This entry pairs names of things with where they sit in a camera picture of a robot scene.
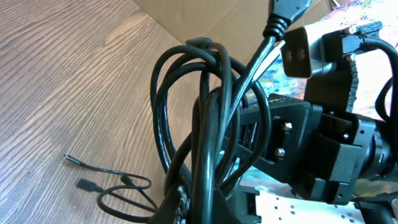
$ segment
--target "screw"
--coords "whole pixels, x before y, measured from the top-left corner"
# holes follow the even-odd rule
[[[285,149],[282,149],[282,148],[275,149],[275,156],[284,157],[285,156]]]
[[[286,50],[285,58],[286,58],[286,60],[287,60],[288,62],[291,62],[292,59],[293,59],[293,57],[292,57],[292,52],[289,51],[289,50]]]
[[[355,62],[356,60],[356,54],[351,54],[346,57],[347,62]]]
[[[347,27],[347,28],[343,29],[343,33],[346,34],[346,35],[348,35],[348,34],[355,34],[356,31],[357,31],[357,30],[356,30],[356,27],[353,27],[353,26]]]
[[[282,130],[284,131],[290,131],[292,130],[293,125],[290,122],[285,122],[284,124],[282,124]]]
[[[299,49],[297,51],[297,57],[300,60],[304,60],[305,59],[305,51],[304,51],[304,49]]]

